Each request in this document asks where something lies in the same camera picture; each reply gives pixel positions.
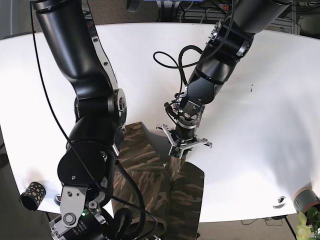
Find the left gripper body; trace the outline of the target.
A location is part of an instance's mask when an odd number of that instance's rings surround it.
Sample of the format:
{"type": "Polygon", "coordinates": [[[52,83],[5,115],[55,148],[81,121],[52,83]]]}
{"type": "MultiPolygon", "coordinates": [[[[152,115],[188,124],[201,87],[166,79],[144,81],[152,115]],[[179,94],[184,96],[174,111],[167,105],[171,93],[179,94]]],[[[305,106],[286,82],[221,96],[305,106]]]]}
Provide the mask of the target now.
{"type": "Polygon", "coordinates": [[[178,120],[175,128],[169,129],[166,124],[159,124],[157,129],[162,130],[170,143],[168,155],[182,159],[184,154],[191,151],[197,145],[212,147],[212,143],[206,138],[198,138],[196,135],[196,120],[178,120]]]}

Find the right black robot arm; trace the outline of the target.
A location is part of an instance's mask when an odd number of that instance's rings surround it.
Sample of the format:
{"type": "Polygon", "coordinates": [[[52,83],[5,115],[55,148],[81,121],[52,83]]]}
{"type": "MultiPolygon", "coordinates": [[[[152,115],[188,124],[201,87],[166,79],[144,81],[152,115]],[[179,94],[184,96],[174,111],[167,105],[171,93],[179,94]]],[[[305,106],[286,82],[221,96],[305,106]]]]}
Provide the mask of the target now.
{"type": "Polygon", "coordinates": [[[72,85],[75,125],[65,135],[58,163],[62,184],[60,215],[49,223],[55,240],[154,240],[158,224],[146,229],[151,214],[137,184],[118,161],[127,116],[126,97],[102,47],[86,0],[32,0],[58,68],[72,85]],[[138,203],[110,215],[114,173],[131,184],[138,203]]]}

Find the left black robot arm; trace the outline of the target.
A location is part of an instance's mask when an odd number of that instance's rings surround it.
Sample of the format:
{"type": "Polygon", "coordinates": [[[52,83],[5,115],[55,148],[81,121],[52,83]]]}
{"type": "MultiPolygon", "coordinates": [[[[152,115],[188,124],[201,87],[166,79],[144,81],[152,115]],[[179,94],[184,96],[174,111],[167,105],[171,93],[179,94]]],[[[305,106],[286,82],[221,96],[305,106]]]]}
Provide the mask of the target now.
{"type": "Polygon", "coordinates": [[[188,45],[180,51],[174,68],[179,70],[181,89],[172,102],[164,104],[175,128],[157,126],[168,137],[169,156],[182,159],[198,144],[212,146],[207,139],[196,136],[205,106],[229,80],[237,63],[249,51],[254,36],[291,4],[290,0],[233,0],[203,50],[188,45]]]}

